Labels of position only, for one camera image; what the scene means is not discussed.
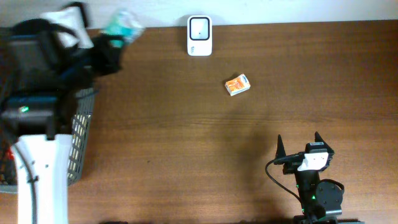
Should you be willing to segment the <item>white barcode scanner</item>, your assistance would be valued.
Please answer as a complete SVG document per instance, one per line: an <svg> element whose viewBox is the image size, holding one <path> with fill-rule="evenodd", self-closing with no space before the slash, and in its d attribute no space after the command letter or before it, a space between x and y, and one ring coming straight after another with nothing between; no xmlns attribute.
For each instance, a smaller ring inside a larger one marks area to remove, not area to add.
<svg viewBox="0 0 398 224"><path fill-rule="evenodd" d="M213 23L210 16L194 15L187 19L187 53L205 57L213 50Z"/></svg>

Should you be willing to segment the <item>green tissue pack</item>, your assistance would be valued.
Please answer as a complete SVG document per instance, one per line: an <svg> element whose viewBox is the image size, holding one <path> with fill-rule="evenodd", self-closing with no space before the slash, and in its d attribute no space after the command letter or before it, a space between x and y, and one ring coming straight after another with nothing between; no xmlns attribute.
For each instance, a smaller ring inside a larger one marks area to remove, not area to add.
<svg viewBox="0 0 398 224"><path fill-rule="evenodd" d="M120 35L123 40L111 40L113 47L122 48L139 38L145 31L145 27L136 19L136 16L129 10L120 8L110 17L108 23L102 29L102 33L111 36Z"/></svg>

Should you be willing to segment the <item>grey plastic basket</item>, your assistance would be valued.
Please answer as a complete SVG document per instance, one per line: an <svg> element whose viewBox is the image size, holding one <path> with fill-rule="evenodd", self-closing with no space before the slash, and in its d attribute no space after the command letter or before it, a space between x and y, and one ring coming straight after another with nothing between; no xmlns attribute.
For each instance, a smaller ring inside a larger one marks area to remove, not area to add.
<svg viewBox="0 0 398 224"><path fill-rule="evenodd" d="M89 50L65 47L59 33L75 35L54 25L39 28L18 24L1 28L1 53L11 57L11 74L4 75L1 121L7 139L23 135L72 135L67 183L81 179L95 102Z"/></svg>

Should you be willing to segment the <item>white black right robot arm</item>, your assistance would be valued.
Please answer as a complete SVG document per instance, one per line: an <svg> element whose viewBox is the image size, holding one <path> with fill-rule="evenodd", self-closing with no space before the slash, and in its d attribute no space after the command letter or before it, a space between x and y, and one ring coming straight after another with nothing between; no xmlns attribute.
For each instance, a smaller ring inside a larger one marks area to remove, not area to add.
<svg viewBox="0 0 398 224"><path fill-rule="evenodd" d="M302 208L302 214L293 217L294 223L338 223L345 187L335 180L320 178L334 154L318 132L314 142L305 145L304 151L291 155L286 154L282 137L278 136L273 164L282 165L284 175L295 176Z"/></svg>

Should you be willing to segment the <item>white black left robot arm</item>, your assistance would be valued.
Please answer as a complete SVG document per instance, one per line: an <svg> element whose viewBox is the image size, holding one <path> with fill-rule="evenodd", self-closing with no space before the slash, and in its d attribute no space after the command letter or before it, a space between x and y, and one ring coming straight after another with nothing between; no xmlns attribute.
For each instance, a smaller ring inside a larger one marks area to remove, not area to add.
<svg viewBox="0 0 398 224"><path fill-rule="evenodd" d="M82 49L75 30L43 19L8 30L16 71L1 95L1 139L14 155L19 223L67 223L68 186L81 176L97 77L116 73L126 44L100 34Z"/></svg>

